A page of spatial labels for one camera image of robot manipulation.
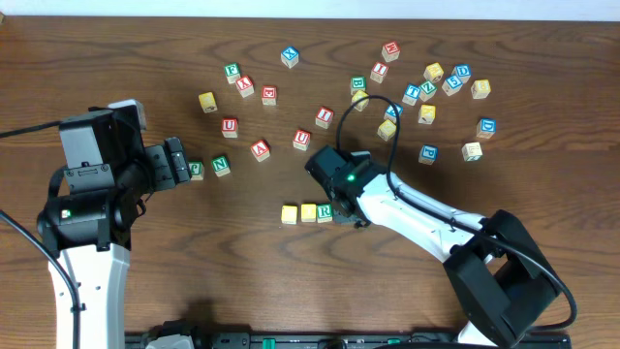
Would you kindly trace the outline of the green R block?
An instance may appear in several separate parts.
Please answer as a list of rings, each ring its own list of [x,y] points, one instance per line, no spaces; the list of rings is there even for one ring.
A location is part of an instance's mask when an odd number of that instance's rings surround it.
[[[333,210],[331,204],[317,205],[317,222],[326,223],[333,220]]]

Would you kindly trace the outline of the yellow O block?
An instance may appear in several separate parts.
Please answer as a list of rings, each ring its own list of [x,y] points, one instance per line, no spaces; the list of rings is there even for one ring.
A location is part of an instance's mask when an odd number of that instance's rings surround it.
[[[317,205],[302,204],[300,207],[301,222],[312,223],[317,221]]]

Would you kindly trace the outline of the yellow C block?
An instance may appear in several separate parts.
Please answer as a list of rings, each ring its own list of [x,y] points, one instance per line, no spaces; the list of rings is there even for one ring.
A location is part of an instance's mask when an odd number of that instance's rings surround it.
[[[281,209],[281,222],[283,224],[295,225],[297,223],[297,206],[284,205]]]

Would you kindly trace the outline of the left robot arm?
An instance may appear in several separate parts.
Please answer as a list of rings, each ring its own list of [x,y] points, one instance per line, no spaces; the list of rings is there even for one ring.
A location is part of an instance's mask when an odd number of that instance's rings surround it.
[[[135,99],[59,124],[66,166],[49,182],[38,232],[52,259],[59,348],[122,348],[131,227],[158,191],[192,178],[177,137],[147,146]]]

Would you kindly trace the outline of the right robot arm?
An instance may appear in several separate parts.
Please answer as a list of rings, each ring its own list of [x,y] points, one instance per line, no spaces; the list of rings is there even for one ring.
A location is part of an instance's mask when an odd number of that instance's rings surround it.
[[[464,344],[512,348],[566,287],[528,231],[504,210],[462,211],[413,189],[366,151],[329,145],[305,170],[356,224],[393,230],[439,260],[469,322]]]

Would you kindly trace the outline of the red U block centre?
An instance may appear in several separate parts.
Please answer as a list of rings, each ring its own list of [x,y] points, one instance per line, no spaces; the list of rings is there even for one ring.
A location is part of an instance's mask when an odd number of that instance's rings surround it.
[[[294,133],[293,147],[302,151],[306,151],[309,147],[311,134],[304,130],[297,130]]]

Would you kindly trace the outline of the red u block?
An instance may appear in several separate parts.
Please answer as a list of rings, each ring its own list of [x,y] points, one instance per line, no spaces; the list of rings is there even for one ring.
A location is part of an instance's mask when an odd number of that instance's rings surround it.
[[[238,137],[238,120],[236,118],[224,118],[221,131],[225,138],[236,139]]]
[[[302,151],[306,151],[309,147],[311,134],[304,130],[297,130],[294,133],[293,147]]]

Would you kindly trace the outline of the red I block centre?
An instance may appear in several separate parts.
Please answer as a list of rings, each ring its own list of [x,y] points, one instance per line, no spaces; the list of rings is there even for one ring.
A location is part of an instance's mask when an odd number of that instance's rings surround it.
[[[334,112],[328,108],[320,107],[315,117],[317,126],[328,129],[334,117]]]

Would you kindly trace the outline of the red i block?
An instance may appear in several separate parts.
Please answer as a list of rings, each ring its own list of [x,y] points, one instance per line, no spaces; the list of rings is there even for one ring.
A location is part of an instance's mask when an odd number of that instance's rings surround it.
[[[388,66],[381,62],[376,62],[371,70],[370,78],[377,83],[382,83],[388,73]]]
[[[334,112],[328,108],[320,107],[315,117],[317,126],[328,129],[334,117]]]

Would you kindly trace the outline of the yellow S block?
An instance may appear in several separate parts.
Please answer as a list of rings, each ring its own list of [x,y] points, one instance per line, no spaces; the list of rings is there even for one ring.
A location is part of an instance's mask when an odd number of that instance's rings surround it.
[[[388,142],[395,136],[396,131],[396,124],[389,119],[385,119],[384,122],[378,127],[377,134],[382,140]]]

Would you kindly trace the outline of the blue 2 block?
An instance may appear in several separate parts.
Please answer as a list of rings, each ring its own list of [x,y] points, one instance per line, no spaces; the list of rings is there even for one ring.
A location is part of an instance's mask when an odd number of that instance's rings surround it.
[[[401,115],[403,112],[403,108],[400,105],[396,104],[395,106],[396,109],[394,109],[392,105],[388,105],[384,114],[384,119],[389,120],[392,123],[396,123],[396,115]]]

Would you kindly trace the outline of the yellow block under B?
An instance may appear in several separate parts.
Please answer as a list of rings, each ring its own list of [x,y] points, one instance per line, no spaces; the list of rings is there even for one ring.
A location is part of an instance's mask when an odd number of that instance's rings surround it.
[[[369,104],[369,95],[364,90],[358,90],[352,97],[352,106],[357,111],[364,111]]]

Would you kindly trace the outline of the red A block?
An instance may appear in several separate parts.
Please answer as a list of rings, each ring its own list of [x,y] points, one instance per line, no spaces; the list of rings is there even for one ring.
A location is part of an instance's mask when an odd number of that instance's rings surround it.
[[[253,143],[251,152],[258,162],[262,162],[270,156],[270,148],[264,140]]]

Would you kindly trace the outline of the blue P block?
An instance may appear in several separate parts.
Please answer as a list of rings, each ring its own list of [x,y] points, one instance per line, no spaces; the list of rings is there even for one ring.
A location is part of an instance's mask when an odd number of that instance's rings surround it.
[[[418,161],[425,165],[432,165],[438,157],[438,148],[433,145],[424,144],[420,150]]]

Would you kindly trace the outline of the green J block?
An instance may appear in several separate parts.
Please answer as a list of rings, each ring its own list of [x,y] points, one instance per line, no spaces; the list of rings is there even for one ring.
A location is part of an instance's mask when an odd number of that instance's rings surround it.
[[[189,170],[191,172],[192,180],[203,180],[204,178],[204,165],[200,161],[190,161],[188,163]]]

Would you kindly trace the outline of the green B block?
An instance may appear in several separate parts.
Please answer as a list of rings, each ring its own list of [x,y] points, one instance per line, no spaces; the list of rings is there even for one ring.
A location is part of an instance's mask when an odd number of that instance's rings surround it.
[[[366,78],[365,76],[354,76],[350,80],[351,95],[355,95],[358,91],[366,90]]]

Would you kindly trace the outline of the yellow hammer block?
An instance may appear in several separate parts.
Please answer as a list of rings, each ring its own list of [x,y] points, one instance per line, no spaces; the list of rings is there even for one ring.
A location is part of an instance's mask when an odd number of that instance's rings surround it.
[[[433,105],[421,105],[418,112],[419,124],[432,124],[436,117],[436,107]]]

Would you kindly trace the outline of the blue T block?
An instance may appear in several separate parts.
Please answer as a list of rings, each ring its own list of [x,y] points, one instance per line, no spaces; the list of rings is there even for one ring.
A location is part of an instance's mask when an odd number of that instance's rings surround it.
[[[409,83],[403,94],[402,102],[409,106],[414,106],[419,100],[420,88],[417,85]]]

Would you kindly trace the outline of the red I block upper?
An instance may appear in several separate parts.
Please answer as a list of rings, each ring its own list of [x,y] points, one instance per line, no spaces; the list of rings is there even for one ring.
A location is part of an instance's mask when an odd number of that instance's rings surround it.
[[[388,66],[381,62],[376,62],[371,70],[370,78],[377,83],[382,83],[388,73]]]

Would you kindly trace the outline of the red E block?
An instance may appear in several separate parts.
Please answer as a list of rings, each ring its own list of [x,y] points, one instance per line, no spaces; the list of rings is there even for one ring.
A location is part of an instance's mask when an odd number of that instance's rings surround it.
[[[273,85],[264,85],[262,88],[262,102],[264,106],[277,105],[277,87]]]

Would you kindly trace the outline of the yellow block far left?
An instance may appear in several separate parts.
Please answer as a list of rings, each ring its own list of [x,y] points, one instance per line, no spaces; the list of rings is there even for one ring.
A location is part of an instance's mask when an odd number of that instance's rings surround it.
[[[204,113],[217,111],[217,103],[212,92],[206,92],[198,96],[199,102]]]

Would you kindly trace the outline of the green N block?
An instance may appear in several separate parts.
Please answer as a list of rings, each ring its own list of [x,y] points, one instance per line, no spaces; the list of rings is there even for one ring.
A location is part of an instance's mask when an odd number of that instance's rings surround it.
[[[226,156],[218,156],[211,160],[213,172],[218,176],[228,175],[231,172],[230,163]]]

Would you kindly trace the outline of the green Z block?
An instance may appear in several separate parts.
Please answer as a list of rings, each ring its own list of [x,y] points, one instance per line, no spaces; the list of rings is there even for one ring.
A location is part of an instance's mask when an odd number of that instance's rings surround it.
[[[423,82],[419,86],[419,89],[420,89],[419,98],[423,102],[426,102],[426,101],[430,100],[435,95],[435,93],[437,92],[437,86],[433,82],[431,82],[429,80]]]

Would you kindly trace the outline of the red U block left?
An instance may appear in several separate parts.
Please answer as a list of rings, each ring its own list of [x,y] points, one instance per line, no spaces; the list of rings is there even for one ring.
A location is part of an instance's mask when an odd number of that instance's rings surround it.
[[[238,120],[236,118],[224,118],[221,131],[225,138],[236,139],[238,137]]]

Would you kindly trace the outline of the plain L block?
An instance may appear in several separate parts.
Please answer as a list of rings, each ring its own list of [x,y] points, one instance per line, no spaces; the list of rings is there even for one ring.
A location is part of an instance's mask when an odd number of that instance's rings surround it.
[[[478,142],[465,143],[461,152],[466,162],[478,161],[482,157],[481,144]]]

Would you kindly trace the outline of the blue X block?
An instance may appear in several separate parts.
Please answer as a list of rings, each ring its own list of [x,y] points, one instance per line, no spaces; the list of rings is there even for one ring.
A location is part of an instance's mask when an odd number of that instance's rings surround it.
[[[281,52],[281,61],[289,69],[299,62],[299,52],[294,47],[287,47]]]

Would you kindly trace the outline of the red block top right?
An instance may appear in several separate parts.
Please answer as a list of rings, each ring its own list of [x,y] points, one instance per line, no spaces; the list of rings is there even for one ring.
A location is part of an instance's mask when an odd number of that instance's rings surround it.
[[[382,45],[382,57],[388,63],[398,59],[401,52],[400,45],[391,41]]]

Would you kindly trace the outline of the yellow block upper right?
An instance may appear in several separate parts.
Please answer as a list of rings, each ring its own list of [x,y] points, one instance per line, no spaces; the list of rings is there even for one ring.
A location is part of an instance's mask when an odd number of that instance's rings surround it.
[[[424,78],[433,83],[440,81],[443,75],[444,70],[439,62],[427,65],[423,73]]]

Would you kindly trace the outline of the blue 5 block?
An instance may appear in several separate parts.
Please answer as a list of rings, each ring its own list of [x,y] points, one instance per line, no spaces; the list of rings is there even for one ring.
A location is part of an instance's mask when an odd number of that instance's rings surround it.
[[[451,96],[458,92],[463,86],[463,82],[461,79],[455,75],[451,75],[447,77],[442,85],[443,91],[447,96]]]

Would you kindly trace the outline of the green F block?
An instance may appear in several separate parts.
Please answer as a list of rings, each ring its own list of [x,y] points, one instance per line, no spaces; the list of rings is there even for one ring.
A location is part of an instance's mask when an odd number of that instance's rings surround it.
[[[234,84],[241,78],[241,71],[237,63],[230,63],[224,66],[224,72],[228,84]]]

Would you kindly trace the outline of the blue D block right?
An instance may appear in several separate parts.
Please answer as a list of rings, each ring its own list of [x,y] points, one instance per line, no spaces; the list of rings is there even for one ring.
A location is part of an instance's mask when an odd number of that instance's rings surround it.
[[[476,137],[481,139],[490,139],[497,130],[497,123],[495,119],[482,118],[477,124]]]

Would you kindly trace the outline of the blue d block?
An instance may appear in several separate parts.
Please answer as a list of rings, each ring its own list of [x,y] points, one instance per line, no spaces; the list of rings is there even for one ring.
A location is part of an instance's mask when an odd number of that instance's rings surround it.
[[[471,68],[468,64],[458,64],[455,65],[451,74],[457,77],[462,83],[466,83],[471,75]]]
[[[477,124],[476,137],[481,139],[490,139],[497,130],[497,123],[495,119],[482,118]]]

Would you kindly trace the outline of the blue D block upper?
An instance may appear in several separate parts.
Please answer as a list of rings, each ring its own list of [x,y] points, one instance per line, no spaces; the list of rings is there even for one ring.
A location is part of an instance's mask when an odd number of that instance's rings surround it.
[[[457,77],[462,83],[466,83],[471,75],[471,68],[468,64],[458,64],[455,65],[451,74]]]

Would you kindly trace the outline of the yellow 8 block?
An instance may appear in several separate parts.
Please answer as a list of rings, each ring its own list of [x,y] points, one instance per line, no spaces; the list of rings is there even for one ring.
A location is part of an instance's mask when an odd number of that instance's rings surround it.
[[[475,100],[485,99],[491,92],[488,79],[476,79],[471,86],[472,97]]]

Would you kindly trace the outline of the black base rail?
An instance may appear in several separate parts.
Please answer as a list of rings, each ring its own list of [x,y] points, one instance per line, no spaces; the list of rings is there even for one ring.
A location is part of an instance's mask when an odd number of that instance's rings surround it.
[[[153,335],[126,335],[125,348],[143,349]],[[279,334],[279,333],[214,333],[198,345],[207,349],[317,349],[346,348],[365,349],[383,345],[410,343],[456,343],[455,333],[417,332],[402,334]],[[571,349],[573,348],[567,334],[533,334],[526,335],[514,348]]]

